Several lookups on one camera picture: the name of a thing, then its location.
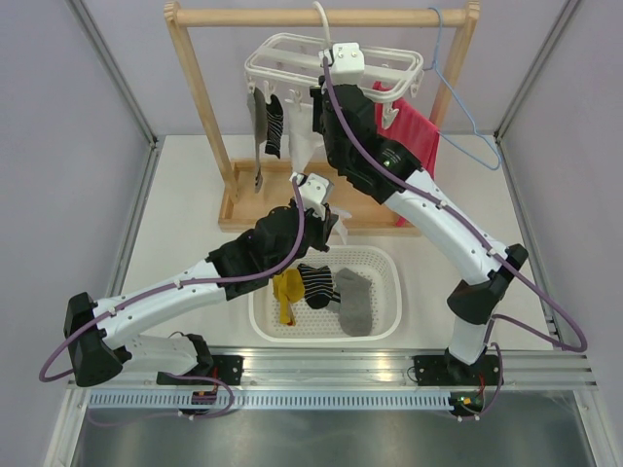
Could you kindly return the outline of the white sock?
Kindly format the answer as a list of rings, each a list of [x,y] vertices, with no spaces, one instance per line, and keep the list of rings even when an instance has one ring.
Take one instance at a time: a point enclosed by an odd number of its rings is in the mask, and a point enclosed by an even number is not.
[[[288,119],[288,151],[295,172],[304,172],[313,155],[323,147],[323,138],[312,129],[310,104],[285,100]]]
[[[351,214],[338,207],[335,207],[332,213],[338,216],[338,220],[333,227],[333,233],[339,236],[343,245],[346,245],[348,243],[348,228],[345,221],[351,218]]]

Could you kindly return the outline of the yellow bear sock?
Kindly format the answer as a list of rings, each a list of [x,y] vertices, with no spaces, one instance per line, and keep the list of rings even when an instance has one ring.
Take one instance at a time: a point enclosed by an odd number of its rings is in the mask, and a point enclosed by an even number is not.
[[[287,269],[273,277],[273,293],[279,304],[279,323],[295,326],[296,319],[291,306],[304,298],[305,286],[297,269]]]

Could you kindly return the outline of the white plastic clip hanger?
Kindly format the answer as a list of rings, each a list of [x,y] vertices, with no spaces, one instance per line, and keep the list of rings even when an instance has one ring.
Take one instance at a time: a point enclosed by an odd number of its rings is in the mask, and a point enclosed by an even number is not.
[[[277,84],[293,90],[311,87],[327,62],[332,83],[359,86],[366,97],[381,106],[381,127],[390,128],[399,113],[397,101],[406,93],[416,96],[419,91],[424,75],[422,55],[335,42],[322,5],[315,1],[313,7],[321,20],[323,36],[271,36],[244,63],[247,86],[254,90],[261,82],[266,93],[275,90]]]

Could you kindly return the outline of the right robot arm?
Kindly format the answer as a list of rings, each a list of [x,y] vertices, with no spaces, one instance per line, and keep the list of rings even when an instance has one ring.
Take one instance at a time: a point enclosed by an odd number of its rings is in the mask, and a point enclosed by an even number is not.
[[[480,371],[493,311],[526,262],[527,249],[472,225],[404,145],[379,134],[374,103],[359,87],[317,84],[310,96],[312,129],[321,134],[338,175],[416,226],[458,270],[460,282],[447,299],[455,321],[444,369],[452,381],[469,382]]]

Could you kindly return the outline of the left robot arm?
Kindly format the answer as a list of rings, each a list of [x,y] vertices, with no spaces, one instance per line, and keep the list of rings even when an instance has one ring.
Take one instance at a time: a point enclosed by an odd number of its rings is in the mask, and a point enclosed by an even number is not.
[[[318,216],[311,208],[300,212],[290,202],[159,285],[125,297],[95,300],[86,292],[73,296],[63,334],[77,385],[107,382],[138,362],[136,338],[141,333],[187,311],[260,290],[309,249],[328,251],[338,219],[332,212]]]

